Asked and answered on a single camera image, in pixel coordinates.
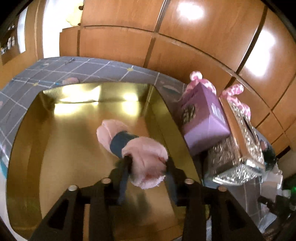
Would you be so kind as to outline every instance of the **gift box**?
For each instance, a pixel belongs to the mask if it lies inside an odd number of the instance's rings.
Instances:
[[[212,147],[230,135],[219,99],[202,83],[178,102],[178,115],[191,155]]]
[[[265,171],[255,129],[235,103],[220,98],[231,135],[208,150],[205,178],[227,185],[241,185]]]

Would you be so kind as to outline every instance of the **purple gift box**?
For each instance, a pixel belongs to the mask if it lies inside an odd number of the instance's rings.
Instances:
[[[202,83],[178,103],[181,130],[191,155],[196,155],[228,137],[231,132],[222,105]]]

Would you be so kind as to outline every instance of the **dark band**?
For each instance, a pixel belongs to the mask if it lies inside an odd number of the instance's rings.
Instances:
[[[126,144],[132,140],[137,138],[138,136],[129,134],[127,131],[121,131],[117,133],[110,144],[111,152],[116,155],[118,158],[123,158],[121,155],[122,149],[126,146]]]

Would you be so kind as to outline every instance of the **silver sequin box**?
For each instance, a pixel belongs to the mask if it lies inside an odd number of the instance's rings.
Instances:
[[[209,149],[205,178],[241,185],[265,171],[263,154],[255,129],[245,115],[235,104],[220,101],[232,134]]]

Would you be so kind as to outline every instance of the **screw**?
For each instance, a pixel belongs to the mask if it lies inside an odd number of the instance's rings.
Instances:
[[[194,180],[191,179],[191,178],[186,178],[184,182],[185,182],[186,184],[188,184],[188,185],[191,185],[191,184],[194,183]]]
[[[218,190],[219,190],[220,192],[226,192],[226,191],[227,191],[227,188],[224,187],[224,186],[219,186],[219,187],[218,187]]]
[[[110,179],[110,178],[103,178],[103,179],[101,180],[101,182],[102,182],[103,184],[109,184],[109,183],[111,183],[111,179]]]
[[[70,187],[68,187],[68,190],[73,192],[73,191],[76,191],[77,190],[77,186],[76,185],[71,185]]]

